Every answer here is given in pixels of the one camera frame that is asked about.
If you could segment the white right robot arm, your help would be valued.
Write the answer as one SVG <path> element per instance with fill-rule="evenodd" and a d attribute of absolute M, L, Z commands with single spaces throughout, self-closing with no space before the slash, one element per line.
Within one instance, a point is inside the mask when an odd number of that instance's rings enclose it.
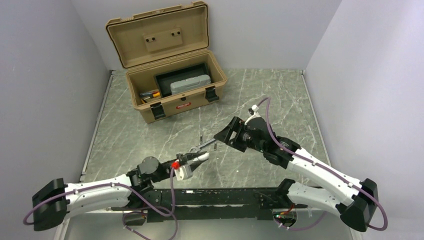
<path fill-rule="evenodd" d="M 371 227 L 370 222 L 378 207 L 377 183 L 335 170 L 295 141 L 276 135 L 268 129 L 262 117 L 244 121 L 235 116 L 214 138 L 241 152 L 246 149 L 258 151 L 271 164 L 299 173 L 318 185 L 314 188 L 284 179 L 275 194 L 280 207 L 308 205 L 338 216 L 345 225 L 358 232 L 366 232 Z"/>

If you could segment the white remote control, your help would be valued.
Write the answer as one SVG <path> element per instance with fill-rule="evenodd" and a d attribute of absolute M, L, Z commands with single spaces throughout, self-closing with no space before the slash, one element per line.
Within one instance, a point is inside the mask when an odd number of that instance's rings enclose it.
<path fill-rule="evenodd" d="M 195 158 L 193 158 L 192 162 L 204 162 L 208 160 L 210 157 L 210 154 L 208 152 L 199 152 Z"/>

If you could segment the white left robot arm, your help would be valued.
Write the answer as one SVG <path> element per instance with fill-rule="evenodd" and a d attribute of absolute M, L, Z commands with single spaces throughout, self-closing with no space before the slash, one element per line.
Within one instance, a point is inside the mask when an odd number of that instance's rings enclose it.
<path fill-rule="evenodd" d="M 106 208 L 139 209 L 153 206 L 146 193 L 153 183 L 163 180 L 186 180 L 209 159 L 209 153 L 177 154 L 175 159 L 160 162 L 156 157 L 144 158 L 135 169 L 109 179 L 83 183 L 65 183 L 56 178 L 32 196 L 32 210 L 24 217 L 24 225 L 36 232 L 49 230 L 76 215 Z"/>

